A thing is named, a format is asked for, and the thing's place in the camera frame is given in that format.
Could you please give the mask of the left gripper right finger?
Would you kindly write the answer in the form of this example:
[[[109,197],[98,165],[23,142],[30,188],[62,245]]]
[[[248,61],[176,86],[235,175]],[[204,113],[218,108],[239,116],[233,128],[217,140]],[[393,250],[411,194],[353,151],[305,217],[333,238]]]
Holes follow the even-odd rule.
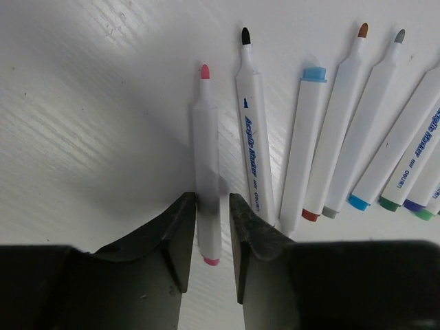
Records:
[[[299,329],[288,248],[293,241],[229,195],[236,296],[246,329]]]

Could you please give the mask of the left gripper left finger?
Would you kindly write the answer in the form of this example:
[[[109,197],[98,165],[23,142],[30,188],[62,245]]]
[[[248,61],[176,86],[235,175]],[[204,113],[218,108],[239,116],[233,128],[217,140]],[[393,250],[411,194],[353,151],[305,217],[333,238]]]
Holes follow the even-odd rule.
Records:
[[[69,329],[176,329],[188,290],[196,196],[78,258],[68,296]]]

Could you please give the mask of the black marker pen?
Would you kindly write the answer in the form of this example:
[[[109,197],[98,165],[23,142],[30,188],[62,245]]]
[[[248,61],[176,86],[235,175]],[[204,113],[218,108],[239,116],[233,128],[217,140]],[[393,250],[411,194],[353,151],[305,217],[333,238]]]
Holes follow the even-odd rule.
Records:
[[[275,226],[263,83],[256,65],[250,31],[246,27],[241,30],[241,65],[235,82],[250,205],[256,215]]]

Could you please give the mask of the pink cap blue marker pen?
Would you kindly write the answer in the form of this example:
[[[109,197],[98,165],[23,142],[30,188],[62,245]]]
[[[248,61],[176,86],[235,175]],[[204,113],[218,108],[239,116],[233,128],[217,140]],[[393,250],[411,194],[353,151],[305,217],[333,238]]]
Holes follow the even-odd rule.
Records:
[[[326,69],[323,67],[308,67],[300,78],[280,211],[283,234],[287,237],[294,233],[301,218],[324,108],[326,84]]]

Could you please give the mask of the teal green marker pen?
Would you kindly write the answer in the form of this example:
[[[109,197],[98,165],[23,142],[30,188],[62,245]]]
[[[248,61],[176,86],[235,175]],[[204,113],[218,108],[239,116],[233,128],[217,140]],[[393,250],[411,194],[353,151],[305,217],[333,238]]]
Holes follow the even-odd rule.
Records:
[[[431,218],[435,217],[439,212],[440,209],[439,200],[440,200],[440,196],[433,196],[428,202],[427,206],[423,210],[416,212],[415,215],[422,220],[429,221]]]

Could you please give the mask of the dark blue marker pen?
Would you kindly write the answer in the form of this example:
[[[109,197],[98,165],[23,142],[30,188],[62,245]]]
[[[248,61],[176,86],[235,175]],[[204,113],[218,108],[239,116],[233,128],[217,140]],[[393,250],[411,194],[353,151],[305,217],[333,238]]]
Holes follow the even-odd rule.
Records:
[[[438,186],[439,160],[430,160],[409,192],[404,207],[413,212],[424,209],[437,191]]]

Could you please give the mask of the grey green marker pen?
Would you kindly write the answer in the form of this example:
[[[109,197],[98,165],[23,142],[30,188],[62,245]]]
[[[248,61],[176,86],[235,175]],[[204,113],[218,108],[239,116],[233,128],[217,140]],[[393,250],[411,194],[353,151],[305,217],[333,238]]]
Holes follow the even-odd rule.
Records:
[[[401,29],[390,44],[383,60],[371,70],[340,150],[327,200],[324,203],[322,214],[328,218],[335,218],[341,211],[355,181],[356,171],[362,165],[362,157],[369,145],[374,123],[397,72],[397,62],[405,35],[406,31]]]

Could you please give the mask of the dark green marker pen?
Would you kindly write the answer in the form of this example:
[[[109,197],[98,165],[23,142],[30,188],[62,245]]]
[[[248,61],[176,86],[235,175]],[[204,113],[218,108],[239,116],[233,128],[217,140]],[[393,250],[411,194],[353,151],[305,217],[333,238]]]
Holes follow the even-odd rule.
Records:
[[[403,205],[439,141],[439,101],[437,101],[401,157],[379,197],[381,207],[395,212]]]

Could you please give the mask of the dark red marker pen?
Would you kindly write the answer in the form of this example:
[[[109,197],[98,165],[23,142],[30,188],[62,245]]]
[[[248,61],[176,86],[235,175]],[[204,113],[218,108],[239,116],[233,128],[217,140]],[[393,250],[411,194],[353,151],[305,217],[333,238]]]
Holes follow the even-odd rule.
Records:
[[[322,214],[347,128],[355,108],[362,57],[369,32],[363,23],[349,55],[338,65],[333,89],[313,157],[302,217],[315,222]]]

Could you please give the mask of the light blue marker pen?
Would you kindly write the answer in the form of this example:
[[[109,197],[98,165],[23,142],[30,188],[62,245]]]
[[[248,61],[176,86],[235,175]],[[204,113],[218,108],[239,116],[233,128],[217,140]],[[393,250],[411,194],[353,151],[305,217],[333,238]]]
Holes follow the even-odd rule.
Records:
[[[439,66],[427,71],[377,150],[348,202],[364,211],[380,194],[405,150],[439,99]]]

